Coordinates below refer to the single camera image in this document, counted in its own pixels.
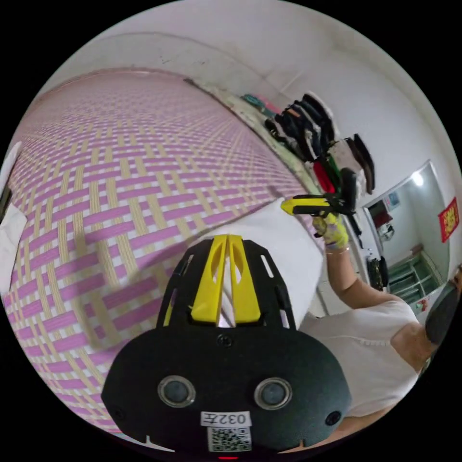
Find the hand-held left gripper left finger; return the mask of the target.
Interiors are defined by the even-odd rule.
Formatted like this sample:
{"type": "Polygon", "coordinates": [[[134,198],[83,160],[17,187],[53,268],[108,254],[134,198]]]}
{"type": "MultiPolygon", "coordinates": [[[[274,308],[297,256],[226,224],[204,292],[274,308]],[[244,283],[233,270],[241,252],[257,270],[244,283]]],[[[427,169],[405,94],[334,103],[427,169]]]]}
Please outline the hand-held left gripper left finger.
{"type": "Polygon", "coordinates": [[[222,306],[224,270],[227,256],[227,236],[217,235],[203,240],[208,244],[203,273],[191,306],[194,321],[218,321],[222,306]]]}

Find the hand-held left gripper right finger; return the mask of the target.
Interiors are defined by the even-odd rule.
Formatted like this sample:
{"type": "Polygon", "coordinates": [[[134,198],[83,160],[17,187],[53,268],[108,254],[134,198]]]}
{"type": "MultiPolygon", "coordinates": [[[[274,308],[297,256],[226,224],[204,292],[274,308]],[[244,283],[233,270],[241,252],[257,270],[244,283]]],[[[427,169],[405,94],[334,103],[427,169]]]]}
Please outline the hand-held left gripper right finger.
{"type": "Polygon", "coordinates": [[[241,236],[228,236],[231,297],[235,322],[258,322],[260,309],[241,236]]]}

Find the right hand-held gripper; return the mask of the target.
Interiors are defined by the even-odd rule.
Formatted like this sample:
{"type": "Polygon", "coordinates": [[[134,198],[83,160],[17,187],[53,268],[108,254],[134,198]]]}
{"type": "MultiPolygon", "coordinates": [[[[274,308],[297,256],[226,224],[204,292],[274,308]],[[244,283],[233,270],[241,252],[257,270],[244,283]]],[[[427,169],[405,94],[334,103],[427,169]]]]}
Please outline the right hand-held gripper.
{"type": "Polygon", "coordinates": [[[319,215],[333,212],[344,216],[353,215],[353,190],[325,195],[296,195],[281,203],[281,209],[289,215],[319,215]]]}

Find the person's right hand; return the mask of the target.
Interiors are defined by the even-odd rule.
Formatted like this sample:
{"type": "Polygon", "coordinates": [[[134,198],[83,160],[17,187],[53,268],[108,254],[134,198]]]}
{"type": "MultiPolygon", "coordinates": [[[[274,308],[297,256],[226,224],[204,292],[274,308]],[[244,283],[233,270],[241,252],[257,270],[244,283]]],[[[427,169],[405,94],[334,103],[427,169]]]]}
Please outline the person's right hand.
{"type": "Polygon", "coordinates": [[[314,216],[312,224],[316,232],[315,236],[324,241],[326,253],[340,252],[348,248],[349,235],[341,216],[333,213],[314,216]]]}

